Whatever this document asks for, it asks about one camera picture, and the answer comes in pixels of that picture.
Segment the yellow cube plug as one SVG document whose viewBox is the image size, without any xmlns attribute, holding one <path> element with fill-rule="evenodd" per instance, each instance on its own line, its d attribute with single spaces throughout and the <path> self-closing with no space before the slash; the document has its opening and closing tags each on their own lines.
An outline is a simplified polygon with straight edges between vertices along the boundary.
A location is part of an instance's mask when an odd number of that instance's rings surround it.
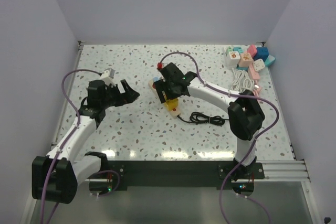
<svg viewBox="0 0 336 224">
<path fill-rule="evenodd" d="M 163 103 L 168 111 L 175 111 L 179 105 L 178 98 Z"/>
</svg>

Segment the beige red power strip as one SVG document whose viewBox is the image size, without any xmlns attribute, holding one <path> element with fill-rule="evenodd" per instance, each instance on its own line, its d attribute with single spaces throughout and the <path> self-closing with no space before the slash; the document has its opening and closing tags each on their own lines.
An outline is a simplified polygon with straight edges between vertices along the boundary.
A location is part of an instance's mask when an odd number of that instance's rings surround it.
<svg viewBox="0 0 336 224">
<path fill-rule="evenodd" d="M 153 79 L 151 79 L 149 81 L 149 87 L 154 93 L 155 97 L 159 98 L 154 84 L 156 81 L 158 81 L 158 77 L 154 77 Z M 167 111 L 173 118 L 177 118 L 179 115 L 181 115 L 181 110 L 178 108 L 179 107 L 178 98 L 173 100 L 167 100 L 164 103 L 162 103 L 162 105 L 167 109 Z"/>
</svg>

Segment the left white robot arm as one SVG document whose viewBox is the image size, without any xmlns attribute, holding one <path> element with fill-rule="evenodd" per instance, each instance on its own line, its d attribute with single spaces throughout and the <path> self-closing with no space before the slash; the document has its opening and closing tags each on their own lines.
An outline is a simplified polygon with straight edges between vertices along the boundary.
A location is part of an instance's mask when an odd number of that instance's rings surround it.
<svg viewBox="0 0 336 224">
<path fill-rule="evenodd" d="M 87 96 L 82 100 L 77 119 L 63 139 L 46 156 L 37 156 L 32 163 L 32 197 L 69 204 L 78 186 L 91 175 L 103 178 L 110 170 L 106 154 L 87 152 L 82 161 L 75 159 L 83 144 L 99 127 L 106 109 L 133 103 L 140 94 L 126 80 L 124 92 L 117 85 L 103 80 L 90 81 Z"/>
</svg>

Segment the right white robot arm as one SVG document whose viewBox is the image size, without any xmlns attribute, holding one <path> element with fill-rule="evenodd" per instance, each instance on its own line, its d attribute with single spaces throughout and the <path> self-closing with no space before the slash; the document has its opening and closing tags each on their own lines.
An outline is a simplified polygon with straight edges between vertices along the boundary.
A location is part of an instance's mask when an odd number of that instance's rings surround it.
<svg viewBox="0 0 336 224">
<path fill-rule="evenodd" d="M 193 72 L 180 76 L 177 80 L 154 78 L 154 89 L 161 103 L 183 95 L 206 101 L 228 114 L 231 132 L 237 137 L 234 173 L 246 178 L 253 171 L 256 159 L 254 139 L 259 133 L 265 115 L 253 93 L 239 94 L 209 82 L 202 81 Z"/>
</svg>

